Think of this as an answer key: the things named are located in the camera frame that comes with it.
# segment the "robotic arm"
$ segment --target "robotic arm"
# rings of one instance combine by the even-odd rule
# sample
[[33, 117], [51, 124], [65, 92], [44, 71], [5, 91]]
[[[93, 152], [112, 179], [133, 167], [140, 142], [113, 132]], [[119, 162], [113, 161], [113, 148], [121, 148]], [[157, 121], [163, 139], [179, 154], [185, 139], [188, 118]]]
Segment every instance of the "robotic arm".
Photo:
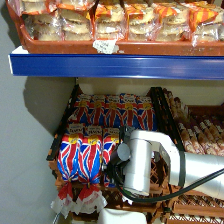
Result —
[[[170, 137], [163, 133], [134, 130], [126, 143], [130, 149], [130, 158], [123, 168], [123, 174], [125, 175], [123, 188], [133, 194], [149, 195], [151, 172], [149, 161], [153, 151], [160, 153], [166, 162], [169, 183], [185, 189], [192, 186], [195, 181], [204, 179], [208, 175], [212, 177], [214, 172], [224, 168], [224, 157], [180, 152]], [[217, 177], [212, 177], [211, 180], [196, 187], [195, 190], [224, 200], [223, 171], [218, 173]]]

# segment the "wall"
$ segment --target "wall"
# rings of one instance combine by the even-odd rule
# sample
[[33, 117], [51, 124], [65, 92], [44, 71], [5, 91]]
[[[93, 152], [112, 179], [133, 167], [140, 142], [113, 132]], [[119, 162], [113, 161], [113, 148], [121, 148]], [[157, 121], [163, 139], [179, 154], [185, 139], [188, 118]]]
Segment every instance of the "wall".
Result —
[[[50, 203], [57, 192], [45, 158], [74, 79], [13, 77], [7, 55], [19, 40], [2, 1], [0, 10], [0, 223], [48, 224], [55, 217]], [[186, 104], [224, 101], [223, 81], [80, 78], [79, 83], [88, 94], [145, 95], [150, 86], [162, 86]]]

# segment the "store shelf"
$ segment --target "store shelf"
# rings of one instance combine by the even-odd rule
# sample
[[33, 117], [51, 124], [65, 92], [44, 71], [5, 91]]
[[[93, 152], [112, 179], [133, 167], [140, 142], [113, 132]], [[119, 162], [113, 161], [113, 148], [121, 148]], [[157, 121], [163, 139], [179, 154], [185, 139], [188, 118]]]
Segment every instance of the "store shelf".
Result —
[[224, 80], [224, 57], [106, 54], [9, 55], [15, 76], [111, 77]]

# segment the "union jack packaging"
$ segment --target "union jack packaging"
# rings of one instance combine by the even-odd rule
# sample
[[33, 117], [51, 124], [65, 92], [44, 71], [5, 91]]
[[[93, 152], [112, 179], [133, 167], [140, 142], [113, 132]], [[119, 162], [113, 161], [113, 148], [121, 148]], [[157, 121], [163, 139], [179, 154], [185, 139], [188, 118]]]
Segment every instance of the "union jack packaging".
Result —
[[107, 95], [104, 110], [104, 126], [111, 128], [119, 128], [123, 125], [121, 116], [120, 96]]
[[89, 124], [104, 124], [105, 95], [93, 95], [89, 104]]
[[121, 115], [123, 124], [138, 128], [138, 107], [134, 94], [120, 94]]
[[69, 117], [68, 121], [73, 123], [88, 123], [88, 110], [91, 96], [86, 94], [78, 95], [75, 105], [74, 112]]
[[57, 214], [62, 213], [65, 218], [70, 211], [74, 212], [76, 206], [73, 202], [71, 182], [78, 180], [78, 158], [82, 141], [83, 125], [68, 124], [66, 133], [62, 137], [57, 161], [57, 166], [65, 185], [51, 204], [51, 208]]
[[97, 188], [100, 182], [100, 155], [102, 150], [102, 128], [88, 126], [79, 154], [78, 179], [85, 184], [76, 201], [75, 213], [99, 212], [106, 206], [102, 192]]
[[[110, 155], [119, 143], [119, 129], [105, 128], [103, 130], [103, 163], [107, 165], [110, 161]], [[110, 182], [108, 175], [104, 175], [104, 186], [114, 187]]]
[[153, 109], [151, 98], [147, 96], [139, 96], [137, 97], [137, 104], [139, 129], [156, 131], [156, 115]]

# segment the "price tag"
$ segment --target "price tag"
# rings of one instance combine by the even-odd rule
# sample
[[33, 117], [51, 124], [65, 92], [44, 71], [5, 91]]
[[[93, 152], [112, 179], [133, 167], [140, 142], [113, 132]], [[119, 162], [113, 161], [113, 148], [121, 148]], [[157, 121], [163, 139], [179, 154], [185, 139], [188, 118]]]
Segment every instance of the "price tag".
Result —
[[95, 40], [93, 47], [98, 53], [112, 54], [114, 52], [116, 40]]

